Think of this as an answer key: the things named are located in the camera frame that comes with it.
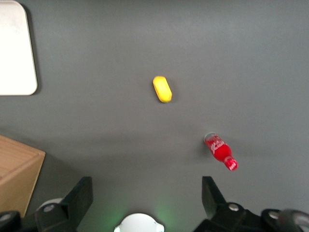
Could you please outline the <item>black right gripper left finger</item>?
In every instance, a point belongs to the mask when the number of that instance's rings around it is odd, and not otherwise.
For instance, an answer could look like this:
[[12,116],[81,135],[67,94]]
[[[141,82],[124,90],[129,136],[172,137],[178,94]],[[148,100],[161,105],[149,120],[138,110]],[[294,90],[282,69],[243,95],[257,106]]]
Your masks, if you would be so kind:
[[40,207],[34,214],[39,232],[75,232],[93,202],[92,177],[85,176],[59,202]]

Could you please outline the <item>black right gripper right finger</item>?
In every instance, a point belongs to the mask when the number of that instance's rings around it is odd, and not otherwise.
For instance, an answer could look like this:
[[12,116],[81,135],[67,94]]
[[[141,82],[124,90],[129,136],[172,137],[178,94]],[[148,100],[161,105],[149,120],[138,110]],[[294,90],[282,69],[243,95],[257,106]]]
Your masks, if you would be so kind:
[[225,200],[213,178],[202,177],[202,204],[207,218],[195,229],[196,232],[262,232],[258,215],[237,203]]

